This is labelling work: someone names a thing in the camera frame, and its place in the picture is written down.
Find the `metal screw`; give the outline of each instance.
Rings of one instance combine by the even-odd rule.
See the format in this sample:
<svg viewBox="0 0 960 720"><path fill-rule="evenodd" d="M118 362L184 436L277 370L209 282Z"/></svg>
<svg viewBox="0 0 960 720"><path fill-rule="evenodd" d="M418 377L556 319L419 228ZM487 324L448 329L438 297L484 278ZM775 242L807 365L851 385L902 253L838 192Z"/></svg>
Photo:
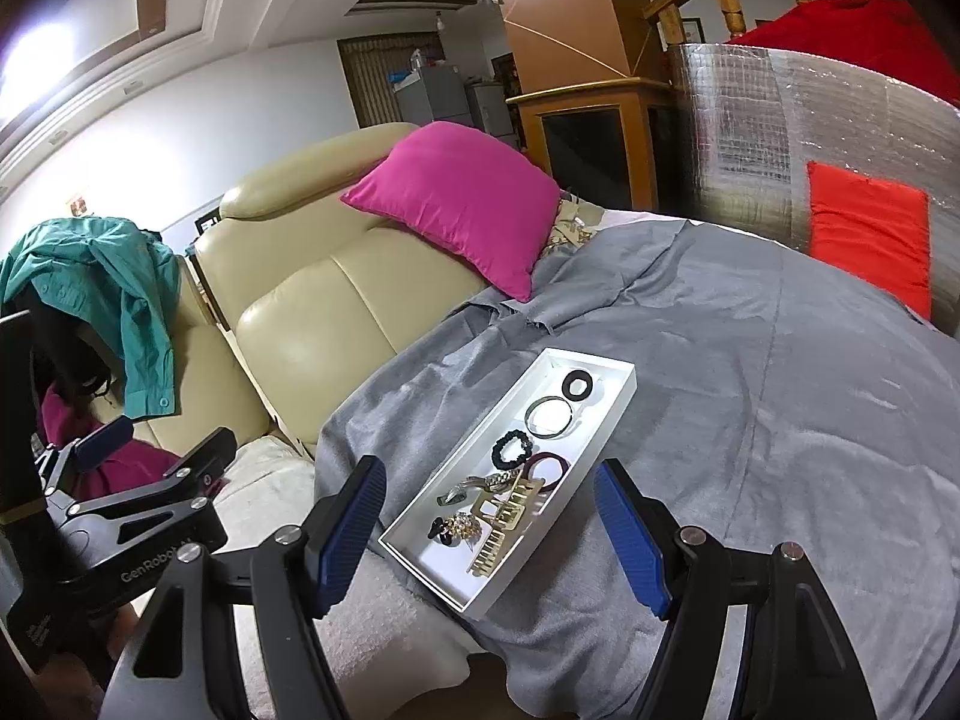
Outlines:
<svg viewBox="0 0 960 720"><path fill-rule="evenodd" d="M296 525L284 525L274 533L274 541L277 544L292 544L301 537L301 529Z"/></svg>
<svg viewBox="0 0 960 720"><path fill-rule="evenodd" d="M200 552L203 552L200 544L184 544L176 551L176 559L180 562L194 562L200 557Z"/></svg>
<svg viewBox="0 0 960 720"><path fill-rule="evenodd" d="M803 547L795 541L784 541L781 544L781 555L792 562L803 560Z"/></svg>
<svg viewBox="0 0 960 720"><path fill-rule="evenodd" d="M680 531L680 541L691 547L699 547L706 540L707 534L695 525L688 525Z"/></svg>

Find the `teal shirt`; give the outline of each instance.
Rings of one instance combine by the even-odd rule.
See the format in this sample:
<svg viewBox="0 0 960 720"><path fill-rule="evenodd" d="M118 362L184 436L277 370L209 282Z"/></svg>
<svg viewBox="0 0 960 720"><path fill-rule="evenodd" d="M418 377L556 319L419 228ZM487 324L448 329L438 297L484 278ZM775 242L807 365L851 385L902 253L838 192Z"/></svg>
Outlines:
<svg viewBox="0 0 960 720"><path fill-rule="evenodd" d="M129 418L174 413L167 328L179 300L179 265L170 247L124 218L54 218L8 252L0 303L29 282L48 306L92 326L123 361Z"/></svg>

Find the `magenta cushion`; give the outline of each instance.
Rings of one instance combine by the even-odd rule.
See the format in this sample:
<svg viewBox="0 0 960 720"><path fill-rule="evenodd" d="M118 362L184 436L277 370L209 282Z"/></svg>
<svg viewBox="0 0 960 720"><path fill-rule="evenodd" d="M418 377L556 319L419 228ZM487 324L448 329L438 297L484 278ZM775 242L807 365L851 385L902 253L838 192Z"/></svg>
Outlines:
<svg viewBox="0 0 960 720"><path fill-rule="evenodd" d="M341 199L400 221L526 302L531 271L557 216L560 188L496 138L461 124L433 122L397 143Z"/></svg>

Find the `maroon hair tie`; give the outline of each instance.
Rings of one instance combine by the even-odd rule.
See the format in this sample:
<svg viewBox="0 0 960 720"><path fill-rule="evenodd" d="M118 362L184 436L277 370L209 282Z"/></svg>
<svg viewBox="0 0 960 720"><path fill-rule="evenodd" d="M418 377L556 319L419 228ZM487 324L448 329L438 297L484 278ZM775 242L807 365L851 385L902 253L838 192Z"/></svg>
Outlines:
<svg viewBox="0 0 960 720"><path fill-rule="evenodd" d="M557 480L541 487L541 493L550 493L550 491L560 483L560 479L563 479L563 476L570 470L570 463L565 461L560 455L555 455L553 452L538 452L523 464L523 476L527 479L533 479L530 472L541 460L556 460L560 464L560 476L557 477Z"/></svg>

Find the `brown curtain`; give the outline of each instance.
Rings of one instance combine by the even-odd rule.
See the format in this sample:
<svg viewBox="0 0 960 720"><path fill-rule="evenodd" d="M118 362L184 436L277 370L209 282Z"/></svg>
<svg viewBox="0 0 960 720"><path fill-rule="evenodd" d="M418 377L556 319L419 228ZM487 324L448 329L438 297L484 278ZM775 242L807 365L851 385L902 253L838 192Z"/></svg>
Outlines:
<svg viewBox="0 0 960 720"><path fill-rule="evenodd" d="M360 127L400 121L400 107L387 76L410 71L414 49L434 59L445 58L440 35L435 32L350 38L337 41L337 45Z"/></svg>

